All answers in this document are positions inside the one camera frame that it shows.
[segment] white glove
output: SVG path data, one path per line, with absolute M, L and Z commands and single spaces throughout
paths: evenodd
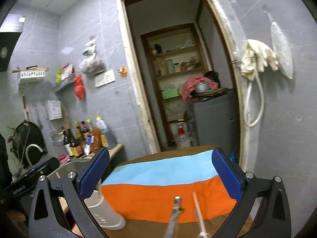
M 256 63 L 252 63 L 252 57 L 257 57 Z M 244 52 L 241 62 L 241 75 L 247 77 L 250 81 L 255 78 L 255 70 L 264 72 L 265 67 L 270 65 L 273 71 L 278 70 L 278 60 L 273 50 L 266 44 L 254 40 L 247 40 L 247 48 Z

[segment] kitchen counter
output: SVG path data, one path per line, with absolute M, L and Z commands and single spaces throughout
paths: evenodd
M 110 154 L 110 160 L 123 148 L 123 144 L 122 143 L 118 143 L 117 146 L 113 149 L 109 150 L 109 154 Z M 92 159 L 93 155 L 89 155 L 84 157 L 84 159 Z M 65 198 L 60 197 L 60 203 L 61 203 L 61 207 L 63 209 L 64 214 L 68 212 L 68 205 L 66 203 Z
M 122 149 L 122 147 L 123 147 L 123 144 L 122 143 L 118 143 L 115 148 L 109 150 L 110 160 L 120 151 L 120 149 Z M 94 155 L 90 154 L 89 156 L 86 156 L 84 158 L 92 159 L 93 156 Z

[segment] gray refrigerator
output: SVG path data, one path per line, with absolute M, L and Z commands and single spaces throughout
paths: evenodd
M 227 154 L 238 151 L 238 108 L 232 91 L 213 99 L 187 103 L 186 110 L 193 146 L 216 145 Z

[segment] red plastic bag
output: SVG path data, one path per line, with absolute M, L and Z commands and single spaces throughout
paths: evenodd
M 74 78 L 75 81 L 75 95 L 80 99 L 85 98 L 85 87 L 84 84 L 82 83 L 81 76 L 78 75 Z

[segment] shower hose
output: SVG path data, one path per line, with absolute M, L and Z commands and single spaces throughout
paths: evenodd
M 254 125 L 256 125 L 258 123 L 258 121 L 261 119 L 261 117 L 263 115 L 263 111 L 264 111 L 264 93 L 263 93 L 263 87 L 262 87 L 262 83 L 261 83 L 261 80 L 259 77 L 257 67 L 254 68 L 254 73 L 255 73 L 255 80 L 256 80 L 256 83 L 258 84 L 258 88 L 259 88 L 260 104 L 261 105 L 260 105 L 260 110 L 259 110 L 259 114 L 258 114 L 257 118 L 254 120 L 253 123 L 250 123 L 250 95 L 251 95 L 253 81 L 249 80 L 247 97 L 246 97 L 245 105 L 244 105 L 244 121 L 248 127 L 253 127 Z

